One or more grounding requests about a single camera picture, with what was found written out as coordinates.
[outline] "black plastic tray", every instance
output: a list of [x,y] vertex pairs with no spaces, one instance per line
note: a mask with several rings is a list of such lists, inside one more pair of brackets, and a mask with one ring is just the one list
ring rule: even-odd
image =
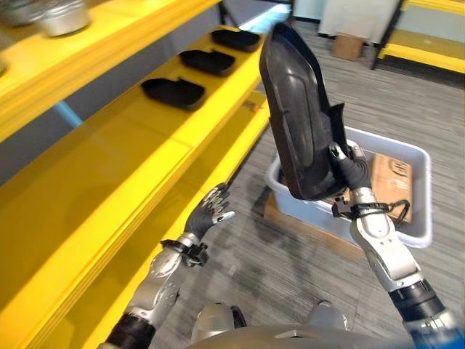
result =
[[260,56],[270,124],[288,188],[295,198],[320,200],[345,187],[333,175],[328,146],[347,154],[342,109],[329,105],[320,65],[290,26],[278,23]]
[[227,76],[234,69],[235,58],[218,51],[205,52],[199,49],[179,54],[181,61],[188,67],[205,71],[217,76]]
[[219,29],[211,32],[211,38],[217,44],[225,45],[244,52],[253,52],[259,47],[260,35],[250,31],[229,31]]
[[140,86],[148,97],[186,111],[196,111],[205,100],[205,88],[183,79],[150,79]]

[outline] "plastic storage bin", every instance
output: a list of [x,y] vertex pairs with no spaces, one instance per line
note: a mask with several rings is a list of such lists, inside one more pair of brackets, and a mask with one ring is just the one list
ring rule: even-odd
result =
[[[415,145],[399,142],[370,132],[346,127],[347,139],[358,143],[370,161],[374,153],[383,153],[412,165],[413,205],[412,223],[404,223],[397,232],[399,239],[408,246],[428,247],[432,241],[431,159],[429,154]],[[356,244],[350,235],[350,221],[335,218],[331,205],[324,201],[304,201],[294,198],[289,189],[278,182],[279,157],[268,169],[266,181],[275,192],[278,209],[289,216],[315,225]]]

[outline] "yellow shelving unit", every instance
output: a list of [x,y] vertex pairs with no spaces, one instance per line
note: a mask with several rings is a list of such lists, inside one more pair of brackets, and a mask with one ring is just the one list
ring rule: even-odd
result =
[[[405,11],[409,6],[465,16],[464,0],[405,0],[401,10]],[[377,59],[383,59],[388,55],[433,65],[457,73],[465,73],[465,44],[463,42],[399,29],[392,31],[392,27],[389,27],[384,34],[385,36],[388,35],[388,39],[383,38],[382,45],[386,44],[386,46],[381,46],[382,49],[379,50],[376,56]],[[372,69],[376,66],[377,59],[373,62]]]
[[145,277],[150,261],[161,250],[158,243],[176,238],[201,198],[233,175],[267,125],[270,111],[264,95],[253,92],[210,146],[134,232],[81,299],[48,337],[42,348],[96,348],[104,342]]
[[379,58],[385,55],[465,73],[465,44],[435,36],[395,30]]
[[45,340],[257,85],[259,50],[209,36],[191,46],[211,48],[236,57],[227,78],[178,57],[148,76],[205,86],[199,110],[158,103],[137,84],[0,188],[0,348]]
[[465,14],[463,0],[407,0],[406,5],[451,12],[462,16]]
[[15,30],[20,40],[1,51],[0,141],[219,0],[93,2],[92,24],[71,36]]

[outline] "shelf support post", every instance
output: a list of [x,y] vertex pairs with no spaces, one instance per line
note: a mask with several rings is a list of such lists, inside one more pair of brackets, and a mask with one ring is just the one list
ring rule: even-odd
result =
[[53,111],[60,115],[74,129],[82,125],[82,119],[74,112],[73,109],[64,101],[58,102],[52,107]]

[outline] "robotic arm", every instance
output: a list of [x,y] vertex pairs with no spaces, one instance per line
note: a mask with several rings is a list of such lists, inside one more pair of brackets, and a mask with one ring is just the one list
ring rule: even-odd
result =
[[350,204],[339,200],[333,213],[336,216],[347,213],[352,218],[350,233],[365,252],[371,269],[391,297],[415,344],[430,348],[457,338],[458,324],[451,312],[424,278],[411,252],[398,239],[385,207],[377,203],[362,149],[355,143],[349,146],[353,160],[336,143],[329,148],[336,175],[350,189]]
[[234,216],[225,212],[227,186],[217,185],[190,214],[184,233],[176,240],[161,242],[163,250],[153,258],[150,269],[137,287],[119,322],[99,349],[145,349],[156,329],[165,321],[176,302],[187,269],[204,265],[207,246],[201,243],[213,225]]
[[[386,215],[388,205],[377,203],[363,151],[354,143],[349,147],[351,159],[336,143],[329,147],[334,174],[350,189],[350,203],[337,201],[334,215],[352,219],[352,237],[365,252],[417,347],[434,348],[460,337],[459,324],[424,278],[413,255],[398,239],[395,225]],[[208,259],[206,245],[201,243],[206,231],[234,216],[234,212],[225,212],[226,189],[225,184],[220,184],[203,198],[177,240],[161,242],[163,251],[153,259],[148,275],[99,349],[150,346],[156,329],[177,299],[185,272],[194,265],[205,264]]]

